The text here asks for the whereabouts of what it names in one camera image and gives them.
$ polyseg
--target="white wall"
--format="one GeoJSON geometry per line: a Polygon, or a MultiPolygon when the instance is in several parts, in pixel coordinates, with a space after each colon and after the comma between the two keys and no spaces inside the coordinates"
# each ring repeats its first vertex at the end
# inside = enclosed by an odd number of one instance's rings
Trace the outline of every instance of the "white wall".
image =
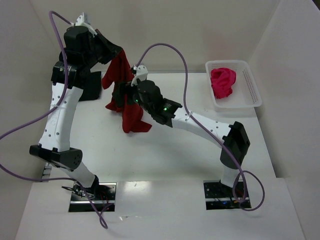
{"type": "MultiPolygon", "coordinates": [[[[0,1],[0,134],[49,108],[55,48],[28,1],[0,1]]],[[[39,177],[43,162],[29,155],[44,122],[0,142],[0,162],[26,177],[39,177]]],[[[31,183],[0,170],[0,239],[15,239],[31,183]]]]}
{"type": "MultiPolygon", "coordinates": [[[[122,46],[130,64],[151,44],[165,42],[185,55],[191,70],[215,59],[249,60],[279,0],[30,0],[50,38],[47,14],[71,21],[87,12],[94,28],[122,46]]],[[[172,50],[154,49],[144,60],[149,70],[183,70],[172,50]]]]}
{"type": "Polygon", "coordinates": [[[311,0],[281,1],[249,64],[276,174],[286,177],[306,238],[318,240],[320,11],[311,0]]]}

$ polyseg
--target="white plastic basket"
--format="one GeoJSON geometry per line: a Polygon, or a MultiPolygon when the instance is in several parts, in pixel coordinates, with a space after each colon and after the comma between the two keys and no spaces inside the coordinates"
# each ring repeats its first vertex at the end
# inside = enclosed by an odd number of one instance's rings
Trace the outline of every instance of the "white plastic basket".
{"type": "Polygon", "coordinates": [[[259,107],[262,104],[262,99],[246,61],[242,60],[216,60],[208,61],[205,64],[207,79],[210,86],[210,92],[213,99],[213,104],[221,109],[245,109],[259,107]],[[228,97],[216,99],[214,91],[211,87],[211,71],[213,69],[228,68],[236,72],[236,80],[232,85],[232,94],[228,97]]]}

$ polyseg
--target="folded red garment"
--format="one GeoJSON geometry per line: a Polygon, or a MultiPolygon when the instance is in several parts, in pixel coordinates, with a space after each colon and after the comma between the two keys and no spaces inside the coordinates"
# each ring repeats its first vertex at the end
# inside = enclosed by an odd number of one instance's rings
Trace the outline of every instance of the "folded red garment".
{"type": "Polygon", "coordinates": [[[223,99],[232,94],[231,86],[235,84],[236,76],[235,71],[226,67],[213,69],[211,71],[211,86],[215,98],[223,99]]]}
{"type": "MultiPolygon", "coordinates": [[[[134,75],[131,73],[130,64],[123,50],[111,61],[101,83],[103,89],[109,88],[114,83],[114,93],[118,88],[118,83],[130,82],[133,78],[134,75]]],[[[105,107],[117,113],[122,112],[122,129],[126,134],[130,131],[146,133],[152,127],[151,124],[141,121],[144,111],[138,104],[127,104],[127,95],[124,96],[124,106],[117,106],[114,97],[112,97],[111,102],[105,107]]]]}

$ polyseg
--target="red cloth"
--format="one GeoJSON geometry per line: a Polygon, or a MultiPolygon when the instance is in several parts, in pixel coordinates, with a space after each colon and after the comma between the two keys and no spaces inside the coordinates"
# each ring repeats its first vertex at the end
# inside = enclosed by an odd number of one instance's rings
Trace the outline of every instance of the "red cloth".
{"type": "Polygon", "coordinates": [[[211,86],[214,96],[217,99],[223,99],[232,94],[231,86],[236,82],[236,72],[221,67],[211,71],[211,86]]]}
{"type": "MultiPolygon", "coordinates": [[[[117,84],[121,82],[130,82],[134,78],[131,73],[130,64],[127,60],[125,51],[121,51],[117,57],[115,57],[106,71],[106,74],[102,78],[102,87],[107,89],[114,83],[113,92],[117,90],[117,84]]],[[[138,104],[127,104],[127,95],[124,97],[124,107],[118,107],[116,101],[112,97],[111,102],[105,107],[109,110],[122,112],[122,129],[127,134],[130,131],[134,133],[146,133],[150,130],[152,125],[141,121],[144,114],[143,109],[138,104]]]]}

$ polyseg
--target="white tabletop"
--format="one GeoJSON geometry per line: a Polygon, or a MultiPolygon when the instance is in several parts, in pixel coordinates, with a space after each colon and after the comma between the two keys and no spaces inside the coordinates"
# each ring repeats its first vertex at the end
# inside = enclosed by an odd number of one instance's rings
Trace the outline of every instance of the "white tabletop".
{"type": "MultiPolygon", "coordinates": [[[[182,103],[184,74],[149,74],[148,79],[165,98],[182,103]]],[[[68,213],[70,193],[60,186],[72,182],[34,183],[17,240],[304,239],[286,183],[275,177],[254,109],[214,111],[206,75],[189,75],[189,109],[244,125],[251,146],[242,166],[262,178],[266,188],[265,203],[255,212],[206,210],[203,181],[219,180],[221,150],[189,132],[159,125],[146,113],[143,119],[152,124],[148,133],[123,133],[121,115],[105,109],[111,92],[78,104],[70,140],[101,182],[118,183],[115,212],[104,214],[109,229],[93,212],[68,213]]],[[[51,173],[62,176],[58,169],[51,173]]],[[[261,190],[252,177],[248,188],[251,204],[257,205],[261,190]]]]}

